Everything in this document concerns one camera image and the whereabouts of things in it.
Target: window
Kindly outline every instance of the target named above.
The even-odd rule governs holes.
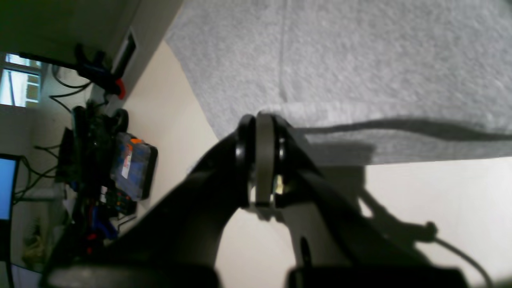
[[[16,54],[1,54],[0,57],[0,104],[35,106],[39,101],[41,62]]]

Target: blue screen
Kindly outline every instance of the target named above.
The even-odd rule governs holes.
[[[0,220],[11,216],[11,196],[16,172],[16,161],[0,159]]]

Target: blue object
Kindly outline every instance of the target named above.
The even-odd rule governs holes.
[[[11,218],[12,192],[17,161],[0,158],[0,220]]]

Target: gray felt surface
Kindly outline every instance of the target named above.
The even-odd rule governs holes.
[[[506,0],[187,1],[166,41],[219,138],[267,111],[318,164],[512,155]]]

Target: black wheel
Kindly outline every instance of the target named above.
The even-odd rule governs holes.
[[[128,130],[128,111],[125,109],[117,109],[112,118],[116,121],[112,128],[114,134],[126,132]]]

